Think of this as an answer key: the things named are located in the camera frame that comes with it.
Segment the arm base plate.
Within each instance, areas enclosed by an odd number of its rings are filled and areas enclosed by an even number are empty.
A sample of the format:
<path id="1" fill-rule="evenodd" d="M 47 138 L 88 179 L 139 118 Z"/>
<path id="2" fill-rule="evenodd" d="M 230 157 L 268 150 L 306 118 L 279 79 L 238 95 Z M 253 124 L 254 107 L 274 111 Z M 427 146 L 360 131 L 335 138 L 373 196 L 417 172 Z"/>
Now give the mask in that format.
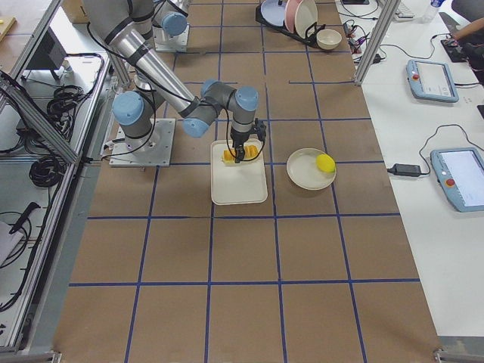
<path id="1" fill-rule="evenodd" d="M 130 126 L 120 125 L 109 164 L 112 167 L 169 166 L 175 134 L 175 119 L 140 119 Z"/>
<path id="2" fill-rule="evenodd" d="M 153 27 L 154 44 L 158 52 L 186 52 L 188 46 L 188 34 L 190 25 L 188 24 L 183 33 L 177 36 L 170 36 L 163 28 Z"/>

